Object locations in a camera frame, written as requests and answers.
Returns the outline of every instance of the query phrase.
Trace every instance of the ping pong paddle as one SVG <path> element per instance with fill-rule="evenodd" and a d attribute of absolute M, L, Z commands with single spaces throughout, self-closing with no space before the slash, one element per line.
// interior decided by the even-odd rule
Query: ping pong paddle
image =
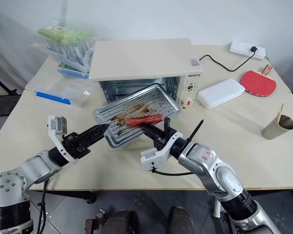
<path fill-rule="evenodd" d="M 261 74 L 254 71 L 246 72 L 241 77 L 240 84 L 244 86 L 246 92 L 252 95 L 259 97 L 269 96 L 277 87 L 276 82 L 266 76 L 271 68 L 272 66 L 268 64 Z"/>

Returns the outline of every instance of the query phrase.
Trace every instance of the red sausage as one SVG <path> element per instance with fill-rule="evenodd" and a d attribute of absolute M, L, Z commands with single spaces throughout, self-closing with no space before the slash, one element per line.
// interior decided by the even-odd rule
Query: red sausage
<path fill-rule="evenodd" d="M 128 118 L 126 119 L 126 124 L 140 124 L 140 123 L 152 123 L 152 122 L 160 122 L 164 119 L 164 115 L 152 115 L 152 116 L 144 116 L 139 118 Z"/>

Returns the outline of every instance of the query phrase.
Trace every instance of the baking tray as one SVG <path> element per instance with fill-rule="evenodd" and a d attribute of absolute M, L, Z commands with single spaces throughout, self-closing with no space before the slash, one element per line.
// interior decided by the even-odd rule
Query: baking tray
<path fill-rule="evenodd" d="M 158 83 L 141 89 L 124 98 L 109 103 L 93 111 L 93 117 L 98 124 L 108 123 L 105 132 L 109 145 L 118 148 L 137 136 L 143 134 L 140 128 L 129 128 L 125 120 L 133 117 L 162 114 L 173 117 L 181 109 Z"/>

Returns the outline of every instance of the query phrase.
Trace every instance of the power strip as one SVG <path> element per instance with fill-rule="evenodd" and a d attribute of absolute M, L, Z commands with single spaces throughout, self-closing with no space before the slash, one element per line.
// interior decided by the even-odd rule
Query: power strip
<path fill-rule="evenodd" d="M 237 55 L 243 55 L 250 57 L 252 56 L 253 52 L 251 51 L 251 47 L 254 46 L 253 44 L 246 44 L 243 42 L 233 41 L 231 43 L 229 51 L 231 53 L 237 54 Z M 255 55 L 253 58 L 262 60 L 266 56 L 266 49 L 263 47 L 256 46 L 257 50 L 255 52 Z"/>

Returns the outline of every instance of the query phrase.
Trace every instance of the paper cup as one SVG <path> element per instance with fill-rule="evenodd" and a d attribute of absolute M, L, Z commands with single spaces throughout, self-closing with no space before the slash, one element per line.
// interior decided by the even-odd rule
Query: paper cup
<path fill-rule="evenodd" d="M 277 117 L 274 118 L 261 132 L 262 136 L 267 140 L 272 140 L 293 129 L 293 120 L 285 115 L 282 115 L 279 123 Z"/>

